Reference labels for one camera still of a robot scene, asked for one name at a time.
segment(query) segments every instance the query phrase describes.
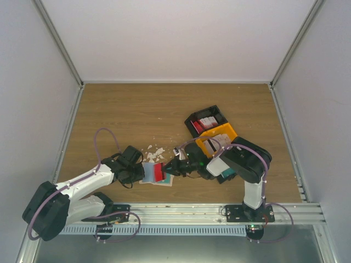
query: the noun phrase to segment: wooden table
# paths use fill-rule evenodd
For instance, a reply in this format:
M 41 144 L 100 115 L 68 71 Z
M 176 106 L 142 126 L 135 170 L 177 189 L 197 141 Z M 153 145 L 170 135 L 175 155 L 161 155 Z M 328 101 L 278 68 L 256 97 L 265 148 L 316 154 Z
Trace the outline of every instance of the wooden table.
M 110 128 L 122 150 L 152 145 L 166 150 L 191 139 L 184 121 L 189 114 L 217 105 L 237 134 L 268 150 L 273 161 L 267 177 L 268 202 L 301 202 L 290 157 L 267 85 L 264 84 L 87 84 L 78 108 L 59 181 L 74 178 L 94 167 L 93 136 Z M 102 158 L 117 152 L 110 134 L 100 132 Z M 119 182 L 99 191 L 115 202 L 242 202 L 244 182 L 239 176 L 220 185 L 216 180 L 175 177 L 173 186 L 135 183 L 131 190 Z

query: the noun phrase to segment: metal grate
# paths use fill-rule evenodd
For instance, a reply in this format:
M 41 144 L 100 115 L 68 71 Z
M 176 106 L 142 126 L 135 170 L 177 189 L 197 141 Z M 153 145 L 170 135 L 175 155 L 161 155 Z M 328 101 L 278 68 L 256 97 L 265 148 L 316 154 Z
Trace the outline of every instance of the metal grate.
M 137 230 L 136 225 L 114 225 L 112 233 L 99 233 L 99 235 L 131 235 Z M 66 226 L 60 235 L 93 235 L 96 226 L 91 224 L 75 224 Z M 144 225 L 141 226 L 140 236 L 239 236 L 245 237 L 245 226 L 165 226 Z

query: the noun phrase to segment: orange bin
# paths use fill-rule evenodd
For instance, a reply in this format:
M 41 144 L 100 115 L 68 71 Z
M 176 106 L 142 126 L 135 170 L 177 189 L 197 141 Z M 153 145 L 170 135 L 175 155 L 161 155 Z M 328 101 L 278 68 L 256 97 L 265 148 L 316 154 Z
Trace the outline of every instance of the orange bin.
M 214 127 L 213 129 L 204 131 L 200 136 L 215 137 L 218 134 L 227 134 L 228 137 L 230 138 L 230 141 L 233 141 L 237 137 L 235 130 L 232 128 L 232 126 L 228 122 L 225 124 L 222 124 L 220 126 Z M 197 139 L 195 142 L 198 145 L 198 147 L 200 147 L 202 149 L 204 154 L 206 154 L 206 156 L 208 158 L 211 158 L 212 154 L 208 153 L 205 144 L 203 144 L 203 142 L 206 140 L 208 140 L 208 139 Z

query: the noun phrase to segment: white panel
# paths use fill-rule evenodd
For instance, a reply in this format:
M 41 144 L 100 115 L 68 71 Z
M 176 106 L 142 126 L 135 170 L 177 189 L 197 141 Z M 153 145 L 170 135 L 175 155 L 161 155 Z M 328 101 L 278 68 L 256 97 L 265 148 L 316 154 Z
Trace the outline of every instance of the white panel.
M 279 79 L 311 201 L 320 202 L 341 262 L 350 262 L 351 1 L 326 1 Z
M 84 81 L 271 81 L 313 0 L 44 0 Z
M 78 85 L 31 1 L 1 1 L 0 25 L 0 255 L 15 262 L 22 213 L 53 177 Z

